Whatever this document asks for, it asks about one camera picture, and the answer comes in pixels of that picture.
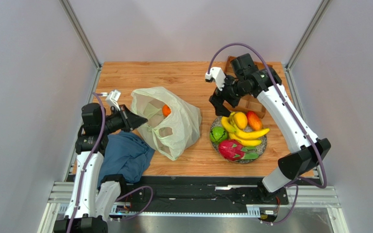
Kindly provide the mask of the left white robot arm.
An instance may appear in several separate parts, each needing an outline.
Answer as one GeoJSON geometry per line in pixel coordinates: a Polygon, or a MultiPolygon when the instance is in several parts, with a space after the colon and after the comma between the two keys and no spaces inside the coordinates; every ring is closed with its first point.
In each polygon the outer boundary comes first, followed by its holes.
{"type": "Polygon", "coordinates": [[[122,175],[107,175],[98,183],[108,144],[108,135],[118,130],[130,132],[148,120],[132,113],[125,105],[111,107],[106,115],[103,105],[82,107],[83,124],[75,143],[76,177],[68,208],[54,224],[55,233],[106,233],[107,220],[115,200],[126,186],[122,175]]]}

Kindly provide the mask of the fake red dragon fruit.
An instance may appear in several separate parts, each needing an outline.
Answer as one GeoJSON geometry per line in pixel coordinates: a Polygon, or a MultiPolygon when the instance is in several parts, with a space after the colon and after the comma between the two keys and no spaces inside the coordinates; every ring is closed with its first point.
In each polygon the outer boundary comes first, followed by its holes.
{"type": "Polygon", "coordinates": [[[236,140],[224,140],[218,145],[219,154],[226,160],[236,162],[258,159],[259,154],[253,146],[244,146],[236,140]]]}

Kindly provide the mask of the translucent yellowish plastic bag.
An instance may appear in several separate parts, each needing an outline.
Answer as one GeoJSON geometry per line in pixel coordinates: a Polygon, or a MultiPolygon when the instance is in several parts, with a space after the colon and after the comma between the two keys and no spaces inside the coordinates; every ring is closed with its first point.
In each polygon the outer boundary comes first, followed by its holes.
{"type": "Polygon", "coordinates": [[[148,120],[137,131],[154,150],[172,161],[195,144],[200,136],[201,111],[162,86],[135,89],[131,111],[148,120]],[[171,114],[164,117],[162,107],[171,114]]]}

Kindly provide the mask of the fake orange fruit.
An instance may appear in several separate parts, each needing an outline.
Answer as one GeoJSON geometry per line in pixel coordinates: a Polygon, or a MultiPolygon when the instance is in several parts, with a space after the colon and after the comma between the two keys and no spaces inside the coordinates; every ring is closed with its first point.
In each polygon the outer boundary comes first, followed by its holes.
{"type": "Polygon", "coordinates": [[[171,114],[171,109],[168,105],[165,104],[162,107],[162,114],[163,114],[164,117],[168,117],[171,114]]]}

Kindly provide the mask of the fake orange mango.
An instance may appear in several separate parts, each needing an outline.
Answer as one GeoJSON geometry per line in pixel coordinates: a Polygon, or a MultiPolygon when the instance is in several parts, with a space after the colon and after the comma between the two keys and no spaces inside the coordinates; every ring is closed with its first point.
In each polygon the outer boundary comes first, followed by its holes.
{"type": "Polygon", "coordinates": [[[248,111],[246,113],[248,125],[254,130],[259,131],[263,129],[263,123],[258,115],[253,111],[248,111]]]}

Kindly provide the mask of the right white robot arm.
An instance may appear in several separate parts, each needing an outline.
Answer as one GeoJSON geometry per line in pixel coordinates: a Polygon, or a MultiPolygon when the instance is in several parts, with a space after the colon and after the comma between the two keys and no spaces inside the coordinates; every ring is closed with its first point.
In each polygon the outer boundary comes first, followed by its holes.
{"type": "Polygon", "coordinates": [[[268,66],[259,69],[248,53],[233,59],[231,66],[235,76],[226,75],[222,68],[213,66],[209,66],[205,74],[206,82],[216,85],[209,99],[216,115],[230,115],[224,102],[236,107],[242,97],[252,95],[270,113],[290,151],[278,160],[278,167],[263,178],[259,188],[274,193],[312,168],[322,166],[331,144],[327,138],[320,139],[304,122],[274,69],[268,66]]]}

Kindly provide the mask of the fake green watermelon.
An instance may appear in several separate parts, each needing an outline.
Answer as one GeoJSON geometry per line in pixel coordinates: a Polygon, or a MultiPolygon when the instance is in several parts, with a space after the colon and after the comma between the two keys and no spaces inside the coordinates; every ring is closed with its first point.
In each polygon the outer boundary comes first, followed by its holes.
{"type": "Polygon", "coordinates": [[[209,133],[210,141],[219,144],[228,139],[228,132],[221,126],[213,127],[209,133]]]}

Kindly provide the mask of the fake yellow lemon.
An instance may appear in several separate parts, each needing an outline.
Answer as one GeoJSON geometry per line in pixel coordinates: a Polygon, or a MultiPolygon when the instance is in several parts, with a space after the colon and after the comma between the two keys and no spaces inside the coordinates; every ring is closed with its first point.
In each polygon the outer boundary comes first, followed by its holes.
{"type": "Polygon", "coordinates": [[[247,116],[243,112],[235,112],[233,115],[233,121],[241,130],[244,130],[248,125],[247,116]]]}

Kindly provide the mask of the fake yellow banana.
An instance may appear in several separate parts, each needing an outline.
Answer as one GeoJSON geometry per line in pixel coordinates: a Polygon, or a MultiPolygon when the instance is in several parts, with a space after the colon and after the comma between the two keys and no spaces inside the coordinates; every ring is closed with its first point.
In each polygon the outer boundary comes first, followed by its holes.
{"type": "Polygon", "coordinates": [[[256,147],[262,143],[261,137],[270,132],[269,128],[264,128],[259,131],[254,131],[249,125],[244,130],[241,130],[233,121],[232,112],[229,117],[221,117],[221,126],[228,132],[228,136],[232,140],[240,142],[244,146],[256,147]]]}

